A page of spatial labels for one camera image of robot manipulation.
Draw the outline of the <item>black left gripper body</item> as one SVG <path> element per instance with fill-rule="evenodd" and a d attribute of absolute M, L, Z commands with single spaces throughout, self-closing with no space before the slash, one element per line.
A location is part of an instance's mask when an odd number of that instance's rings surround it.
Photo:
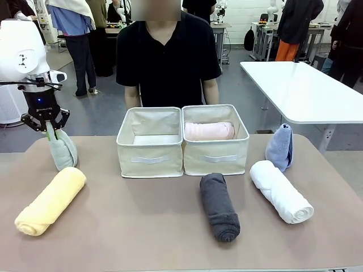
<path fill-rule="evenodd" d="M 28 114 L 39 121 L 42 118 L 49 120 L 50 117 L 58 117 L 60 106 L 54 93 L 54 88 L 43 92 L 23 92 L 28 105 Z"/>

